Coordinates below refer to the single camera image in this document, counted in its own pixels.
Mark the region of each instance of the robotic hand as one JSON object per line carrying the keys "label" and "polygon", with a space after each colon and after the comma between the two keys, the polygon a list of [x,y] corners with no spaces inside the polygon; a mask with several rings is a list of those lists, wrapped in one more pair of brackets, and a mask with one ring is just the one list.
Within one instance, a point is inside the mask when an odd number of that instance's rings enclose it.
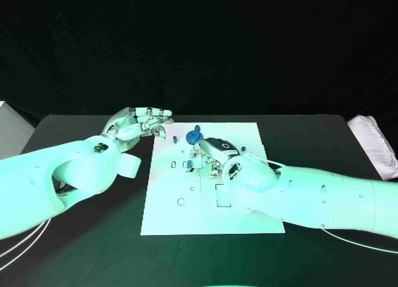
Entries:
{"label": "robotic hand", "polygon": [[[0,160],[0,239],[22,233],[103,193],[117,174],[135,178],[140,159],[124,152],[142,136],[166,140],[172,112],[126,108],[100,136]],[[55,190],[52,177],[62,182]]]}
{"label": "robotic hand", "polygon": [[191,151],[207,160],[195,172],[222,175],[231,206],[247,213],[310,228],[364,230],[398,239],[398,183],[352,178],[305,167],[285,166],[221,139],[201,140]]}

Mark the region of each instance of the dark table surface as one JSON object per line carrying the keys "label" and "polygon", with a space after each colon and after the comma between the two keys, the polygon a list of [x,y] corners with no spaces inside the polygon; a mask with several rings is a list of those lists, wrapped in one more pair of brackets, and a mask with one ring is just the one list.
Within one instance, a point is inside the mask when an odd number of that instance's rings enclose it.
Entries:
{"label": "dark table surface", "polygon": [[[110,116],[48,116],[23,153],[98,135]],[[176,122],[257,122],[269,159],[380,179],[338,115],[175,116]],[[398,255],[362,248],[322,230],[286,223],[286,234],[140,236],[153,137],[130,154],[136,179],[57,216],[35,246],[0,272],[0,286],[398,286]],[[398,241],[335,231],[398,250]],[[0,241],[0,253],[25,237]],[[9,262],[15,253],[0,260]]]}

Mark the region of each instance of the white cloth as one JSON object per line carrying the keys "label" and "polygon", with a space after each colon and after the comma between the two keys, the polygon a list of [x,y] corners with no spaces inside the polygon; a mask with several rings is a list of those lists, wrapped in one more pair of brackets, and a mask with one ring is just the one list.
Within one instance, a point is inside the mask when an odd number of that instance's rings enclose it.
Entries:
{"label": "white cloth", "polygon": [[383,180],[398,178],[398,160],[396,152],[378,128],[378,123],[372,116],[358,115],[349,122],[352,133],[365,150],[370,160],[378,170]]}

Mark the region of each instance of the blue circular part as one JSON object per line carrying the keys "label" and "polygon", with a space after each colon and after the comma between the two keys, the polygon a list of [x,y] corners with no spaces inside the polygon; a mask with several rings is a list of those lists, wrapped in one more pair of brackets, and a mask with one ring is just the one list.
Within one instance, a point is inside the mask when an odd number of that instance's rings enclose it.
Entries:
{"label": "blue circular part", "polygon": [[204,134],[201,133],[201,127],[197,125],[195,130],[186,134],[186,141],[191,145],[195,145],[201,140],[204,140]]}

